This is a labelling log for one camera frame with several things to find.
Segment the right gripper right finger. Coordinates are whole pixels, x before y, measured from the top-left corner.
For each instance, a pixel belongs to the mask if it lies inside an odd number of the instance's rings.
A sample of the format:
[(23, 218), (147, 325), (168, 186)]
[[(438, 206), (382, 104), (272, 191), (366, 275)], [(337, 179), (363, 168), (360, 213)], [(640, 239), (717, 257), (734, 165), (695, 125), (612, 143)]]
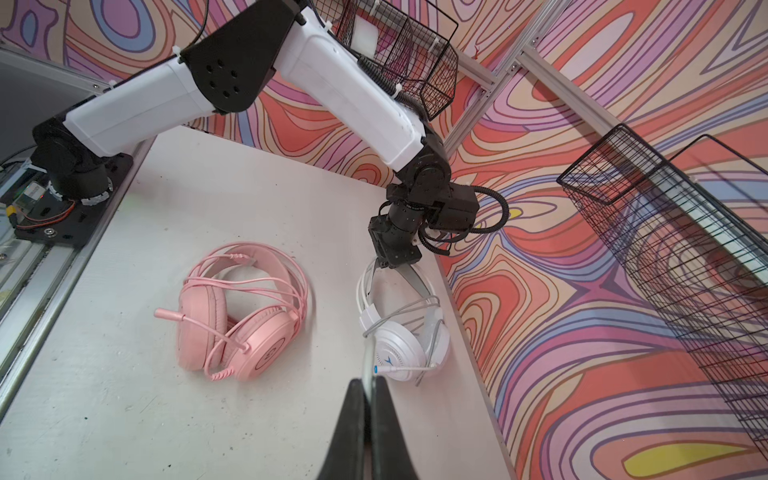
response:
[(370, 446), (374, 480), (418, 480), (387, 381), (373, 380), (370, 399)]

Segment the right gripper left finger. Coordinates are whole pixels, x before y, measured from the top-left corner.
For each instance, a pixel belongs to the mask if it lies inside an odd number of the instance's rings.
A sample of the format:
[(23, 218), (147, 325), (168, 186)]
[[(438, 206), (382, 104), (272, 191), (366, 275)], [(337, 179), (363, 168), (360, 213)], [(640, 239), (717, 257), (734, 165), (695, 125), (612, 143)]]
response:
[(366, 440), (366, 396), (360, 379), (349, 382), (335, 430), (323, 465), (320, 480), (359, 480), (364, 478)]

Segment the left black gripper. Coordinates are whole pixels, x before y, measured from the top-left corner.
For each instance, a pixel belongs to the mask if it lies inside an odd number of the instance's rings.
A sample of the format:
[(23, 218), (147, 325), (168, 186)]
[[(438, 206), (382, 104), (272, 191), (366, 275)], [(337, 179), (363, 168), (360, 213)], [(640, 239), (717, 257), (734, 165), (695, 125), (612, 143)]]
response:
[(447, 255), (446, 249), (426, 239), (427, 220), (435, 208), (408, 201), (407, 193), (403, 184), (388, 185), (385, 202), (369, 221), (368, 233), (376, 254), (374, 265), (378, 268), (394, 269), (419, 262), (422, 254), (413, 242), (415, 236), (432, 253)]

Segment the white headphones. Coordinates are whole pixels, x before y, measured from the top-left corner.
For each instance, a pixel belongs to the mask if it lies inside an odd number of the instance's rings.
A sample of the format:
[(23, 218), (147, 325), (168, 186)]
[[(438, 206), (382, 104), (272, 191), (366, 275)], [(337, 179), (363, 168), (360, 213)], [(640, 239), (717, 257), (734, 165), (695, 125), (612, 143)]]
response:
[(434, 285), (419, 266), (402, 265), (395, 269), (417, 297), (383, 313), (376, 305), (376, 294), (383, 292), (384, 268), (372, 260), (361, 274), (356, 291), (359, 323), (364, 338), (375, 340), (376, 375), (420, 385), (442, 368), (450, 353), (450, 333)]

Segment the pink cat-ear headphones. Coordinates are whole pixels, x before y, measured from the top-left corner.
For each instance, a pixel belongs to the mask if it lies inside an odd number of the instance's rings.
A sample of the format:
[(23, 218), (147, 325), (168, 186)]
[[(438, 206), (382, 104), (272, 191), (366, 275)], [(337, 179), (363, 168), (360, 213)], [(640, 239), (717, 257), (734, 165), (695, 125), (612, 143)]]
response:
[(234, 242), (198, 261), (178, 308), (154, 316), (176, 324), (181, 368), (211, 381), (261, 375), (301, 332), (310, 285), (293, 256), (267, 244)]

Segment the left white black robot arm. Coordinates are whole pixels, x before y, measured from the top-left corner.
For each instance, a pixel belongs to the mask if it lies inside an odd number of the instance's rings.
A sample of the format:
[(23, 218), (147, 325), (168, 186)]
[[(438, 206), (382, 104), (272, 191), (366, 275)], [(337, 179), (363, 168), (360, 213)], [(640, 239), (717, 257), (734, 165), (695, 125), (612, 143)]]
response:
[(451, 170), (429, 114), (402, 82), (339, 42), (311, 2), (258, 1), (203, 40), (37, 125), (33, 162), (56, 191), (84, 199), (107, 191), (107, 159), (196, 118), (249, 108), (276, 73), (295, 81), (392, 169), (382, 212), (368, 231), (381, 265), (413, 263), (418, 237), (470, 228), (473, 191)]

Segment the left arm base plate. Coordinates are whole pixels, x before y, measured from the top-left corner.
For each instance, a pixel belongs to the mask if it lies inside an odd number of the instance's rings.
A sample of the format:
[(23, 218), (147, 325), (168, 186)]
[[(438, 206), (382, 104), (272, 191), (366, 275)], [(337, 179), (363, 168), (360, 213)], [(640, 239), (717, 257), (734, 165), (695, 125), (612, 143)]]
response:
[(108, 160), (106, 193), (92, 199), (70, 200), (54, 190), (43, 169), (26, 160), (1, 186), (1, 215), (21, 240), (83, 247), (132, 167), (133, 158), (126, 154)]

